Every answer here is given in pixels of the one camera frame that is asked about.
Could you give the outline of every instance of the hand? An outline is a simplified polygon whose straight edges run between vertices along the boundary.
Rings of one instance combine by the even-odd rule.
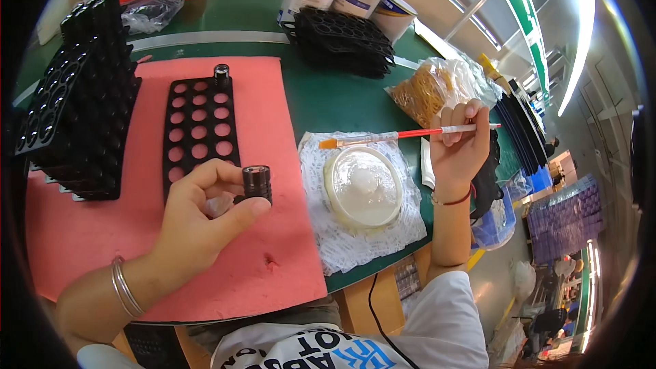
[[[476,123],[475,132],[433,134],[430,160],[435,173],[435,195],[440,202],[458,201],[489,155],[489,108],[472,99],[454,109],[444,107],[433,117],[431,128]]]
[[[182,280],[208,269],[233,238],[267,213],[267,199],[253,197],[225,214],[208,219],[205,201],[224,192],[243,195],[242,169],[219,159],[209,160],[170,186],[160,238],[152,258]]]

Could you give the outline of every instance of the container lid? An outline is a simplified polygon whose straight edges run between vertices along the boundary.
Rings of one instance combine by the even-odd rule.
[[[414,8],[412,6],[407,4],[405,0],[391,0],[391,1],[394,2],[394,4],[399,6],[401,9],[403,9],[406,12],[410,13],[412,16],[416,16],[416,10],[414,10]]]
[[[385,226],[403,201],[396,168],[380,152],[363,146],[342,151],[332,163],[327,183],[332,207],[355,226]]]

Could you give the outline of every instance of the factory floor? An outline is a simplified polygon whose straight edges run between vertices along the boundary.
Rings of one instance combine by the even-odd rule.
[[[515,208],[515,233],[508,243],[498,250],[486,251],[469,271],[471,291],[478,306],[486,342],[492,340],[494,330],[502,320],[519,311],[513,297],[513,262],[529,261],[526,243],[528,231],[521,222],[523,206]]]

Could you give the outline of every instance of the pink foam pad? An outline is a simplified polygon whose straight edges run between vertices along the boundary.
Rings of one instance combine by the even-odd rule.
[[[314,243],[280,61],[209,57],[141,64],[143,83],[125,146],[121,198],[74,202],[32,172],[27,192],[27,245],[36,290],[56,300],[78,276],[149,251],[164,211],[162,137],[172,81],[209,77],[230,66],[243,166],[271,168],[272,211],[219,254],[208,272],[160,301],[145,321],[201,321],[257,315],[326,295]]]

